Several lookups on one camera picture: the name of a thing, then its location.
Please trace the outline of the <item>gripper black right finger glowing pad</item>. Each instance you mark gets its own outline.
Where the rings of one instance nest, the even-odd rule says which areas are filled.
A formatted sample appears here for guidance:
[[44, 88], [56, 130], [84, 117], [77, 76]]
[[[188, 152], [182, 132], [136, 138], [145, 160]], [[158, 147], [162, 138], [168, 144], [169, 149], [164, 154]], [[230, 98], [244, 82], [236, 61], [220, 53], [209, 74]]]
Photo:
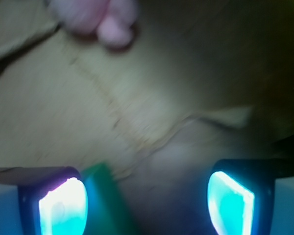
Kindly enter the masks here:
[[219, 235], [268, 235], [273, 213], [269, 160], [222, 159], [211, 170], [207, 206]]

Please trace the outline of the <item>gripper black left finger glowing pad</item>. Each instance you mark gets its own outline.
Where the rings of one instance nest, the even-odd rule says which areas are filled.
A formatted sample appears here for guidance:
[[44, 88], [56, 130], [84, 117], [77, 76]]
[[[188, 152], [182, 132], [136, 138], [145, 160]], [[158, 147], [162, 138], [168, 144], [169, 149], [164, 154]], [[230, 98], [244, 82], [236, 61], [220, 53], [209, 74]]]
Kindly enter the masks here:
[[18, 186], [26, 235], [82, 235], [88, 196], [79, 171], [71, 166], [22, 167]]

